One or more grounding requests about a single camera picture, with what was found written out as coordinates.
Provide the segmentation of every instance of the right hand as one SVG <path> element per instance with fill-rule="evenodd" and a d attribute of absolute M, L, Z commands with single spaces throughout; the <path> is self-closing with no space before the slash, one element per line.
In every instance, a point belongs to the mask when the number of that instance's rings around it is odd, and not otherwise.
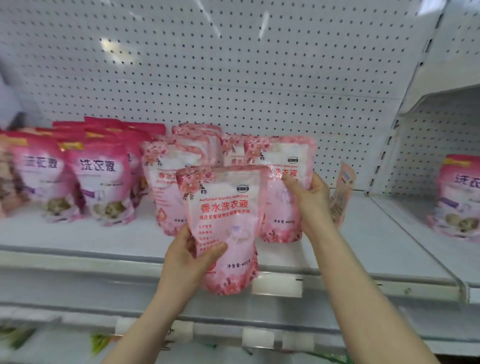
<path fill-rule="evenodd" d="M 282 180 L 296 199 L 301 215 L 301 228 L 305 235 L 313 241 L 313 227 L 331 228 L 334 226 L 330 211 L 330 188 L 315 172 L 312 176 L 310 190 L 303 188 L 299 182 L 284 174 Z"/>

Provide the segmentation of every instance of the yellow label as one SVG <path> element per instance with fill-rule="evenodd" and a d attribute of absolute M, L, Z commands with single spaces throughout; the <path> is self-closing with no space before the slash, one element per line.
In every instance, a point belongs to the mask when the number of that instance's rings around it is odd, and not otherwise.
<path fill-rule="evenodd" d="M 85 134 L 89 138 L 105 138 L 105 136 L 103 134 L 97 134 L 97 133 L 92 133 L 92 132 L 86 132 Z"/>
<path fill-rule="evenodd" d="M 80 149 L 83 150 L 84 145 L 81 142 L 63 142 L 59 143 L 61 149 Z"/>
<path fill-rule="evenodd" d="M 456 166 L 468 168 L 470 167 L 471 162 L 469 160 L 456 160 L 451 158 L 445 158 L 444 164 L 453 164 Z"/>
<path fill-rule="evenodd" d="M 14 146 L 28 146 L 28 142 L 25 138 L 7 137 L 7 140 L 10 144 L 13 144 Z"/>

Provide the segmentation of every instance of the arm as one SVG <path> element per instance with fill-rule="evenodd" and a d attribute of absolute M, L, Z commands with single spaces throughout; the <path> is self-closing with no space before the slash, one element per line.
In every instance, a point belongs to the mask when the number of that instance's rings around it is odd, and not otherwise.
<path fill-rule="evenodd" d="M 335 317 L 356 364 L 439 364 L 365 271 L 330 214 L 330 190 L 314 174 L 312 189 L 284 176 L 296 196 Z"/>
<path fill-rule="evenodd" d="M 208 267 L 227 250 L 227 244 L 209 248 L 198 259 L 192 257 L 192 248 L 193 238 L 185 225 L 165 254 L 162 275 L 152 301 L 102 364 L 155 362 L 173 321 L 195 294 Z"/>

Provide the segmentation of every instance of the left hand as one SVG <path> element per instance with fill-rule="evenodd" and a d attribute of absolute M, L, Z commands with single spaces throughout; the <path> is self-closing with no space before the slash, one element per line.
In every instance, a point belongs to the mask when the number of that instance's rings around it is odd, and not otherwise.
<path fill-rule="evenodd" d="M 227 243 L 218 243 L 208 248 L 200 257 L 194 258 L 190 251 L 194 239 L 187 224 L 172 241 L 165 254 L 165 262 L 158 284 L 157 294 L 173 300 L 180 314 L 197 291 L 200 280 L 208 268 L 227 251 Z"/>

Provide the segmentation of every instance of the hand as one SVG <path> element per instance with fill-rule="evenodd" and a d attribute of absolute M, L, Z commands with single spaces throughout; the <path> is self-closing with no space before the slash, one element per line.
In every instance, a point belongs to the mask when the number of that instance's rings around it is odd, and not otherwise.
<path fill-rule="evenodd" d="M 301 228 L 311 242 L 315 238 L 312 227 L 318 225 L 322 228 L 334 227 L 330 211 L 330 188 L 318 174 L 313 173 L 310 190 L 304 189 L 297 179 L 288 174 L 284 174 L 282 180 L 297 199 L 301 215 Z"/>
<path fill-rule="evenodd" d="M 194 245 L 192 233 L 185 224 L 168 247 L 158 284 L 157 294 L 174 301 L 172 306 L 178 308 L 178 315 L 197 291 L 208 268 L 228 248 L 227 243 L 218 243 L 195 259 L 191 254 Z"/>

